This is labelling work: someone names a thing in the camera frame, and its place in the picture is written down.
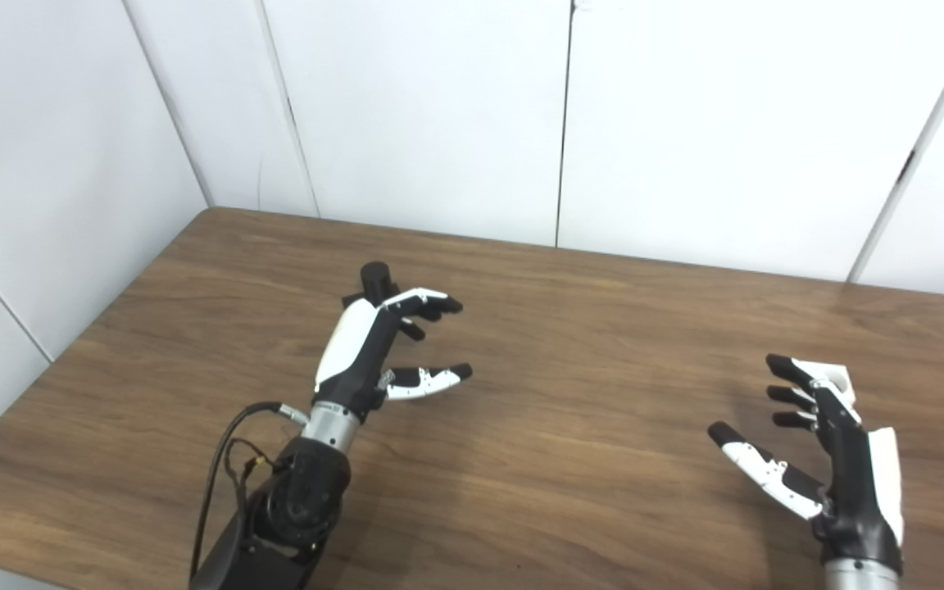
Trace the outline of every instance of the wooden table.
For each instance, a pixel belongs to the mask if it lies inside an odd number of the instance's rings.
[[[705,434],[726,419],[828,479],[812,436],[770,424],[767,352],[846,363],[866,423],[898,429],[903,588],[944,588],[944,297],[225,209],[0,419],[0,567],[186,587],[221,430],[252,401],[307,407],[374,259],[465,303],[390,365],[475,377],[371,415],[315,588],[819,588],[808,526]]]

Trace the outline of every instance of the prosthetic hand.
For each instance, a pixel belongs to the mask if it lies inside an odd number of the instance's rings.
[[[774,423],[815,433],[832,462],[828,486],[750,444],[730,425],[709,426],[709,437],[756,485],[802,519],[821,541],[829,590],[896,590],[902,575],[902,482],[894,429],[866,432],[855,412],[855,391],[843,365],[768,355],[775,377],[772,400],[798,411]]]
[[[411,317],[438,321],[443,314],[461,312],[461,304],[429,288],[401,293],[383,262],[364,265],[361,277],[363,292],[342,298],[345,311],[315,374],[311,415],[278,403],[261,404],[303,424],[303,430],[274,461],[247,443],[258,456],[247,462],[241,479],[235,478],[236,516],[195,571],[202,535],[197,536],[192,590],[303,588],[340,518],[341,496],[352,478],[348,449],[367,415],[385,400],[431,395],[472,375],[467,363],[382,373],[398,333],[424,339]],[[229,449],[234,442],[246,442],[229,439],[236,423],[225,432],[214,460],[216,465],[224,447],[225,470],[231,475]],[[247,497],[246,477],[261,463],[272,465],[272,477]],[[200,518],[200,530],[202,522],[205,518]]]

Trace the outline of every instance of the metal cylinder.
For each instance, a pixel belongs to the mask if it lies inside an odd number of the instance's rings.
[[[828,590],[898,590],[898,574],[879,561],[831,560],[825,563]]]
[[[308,423],[301,430],[301,438],[319,441],[348,455],[348,448],[356,440],[359,418],[340,404],[319,402],[311,407]]]

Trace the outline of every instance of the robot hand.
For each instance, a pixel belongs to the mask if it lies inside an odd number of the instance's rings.
[[[429,288],[400,293],[383,262],[364,265],[361,275],[363,292],[342,298],[345,311],[315,374],[311,414],[278,402],[251,406],[285,415],[303,429],[276,460],[247,442],[257,456],[235,478],[235,515],[199,567],[217,463],[223,456],[226,473],[235,477],[229,467],[229,449],[240,439],[232,438],[232,432],[254,410],[248,408],[225,430],[203,497],[188,584],[191,590],[304,588],[341,518],[342,497],[352,479],[348,451],[366,416],[385,399],[427,396],[472,375],[468,365],[393,369],[382,374],[381,365],[398,333],[424,339],[412,316],[438,321],[443,314],[461,312],[461,304]],[[247,497],[247,477],[262,463],[272,466],[272,475]]]
[[[768,355],[775,377],[792,386],[770,386],[772,400],[798,411],[774,414],[774,423],[815,433],[829,455],[828,486],[779,461],[724,422],[709,437],[756,485],[810,521],[823,544],[821,560],[832,589],[896,589],[902,574],[902,484],[894,429],[865,432],[855,411],[855,391],[843,365]]]
[[[393,369],[381,372],[398,332],[414,340],[424,331],[410,319],[439,321],[443,314],[461,312],[453,297],[430,288],[400,293],[383,262],[364,265],[363,292],[342,299],[344,314],[315,373],[312,404],[330,403],[352,412],[360,422],[378,410],[385,399],[413,399],[441,392],[472,376],[468,363],[442,369]]]

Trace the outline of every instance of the black cable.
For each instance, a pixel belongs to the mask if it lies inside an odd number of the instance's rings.
[[[207,516],[210,514],[210,500],[213,499],[214,479],[217,479],[217,467],[220,466],[220,458],[225,453],[225,446],[232,438],[232,433],[249,415],[257,414],[258,411],[279,411],[282,403],[277,401],[262,401],[250,406],[244,407],[232,419],[232,423],[221,434],[220,441],[217,443],[216,451],[213,452],[213,459],[210,459],[210,473],[206,477],[206,487],[202,494],[202,507],[199,508],[199,522],[195,526],[195,547],[192,548],[192,567],[188,579],[195,578],[195,572],[199,571],[199,553],[202,552],[202,535],[206,532]]]
[[[247,445],[255,453],[252,459],[243,464],[241,475],[236,474],[232,468],[232,447],[237,443]],[[261,463],[266,463],[273,470],[279,466],[279,463],[270,459],[264,451],[247,439],[232,437],[232,440],[228,441],[228,447],[225,449],[225,473],[232,479],[232,486],[235,488],[235,523],[236,527],[243,531],[241,534],[247,534],[247,479]]]

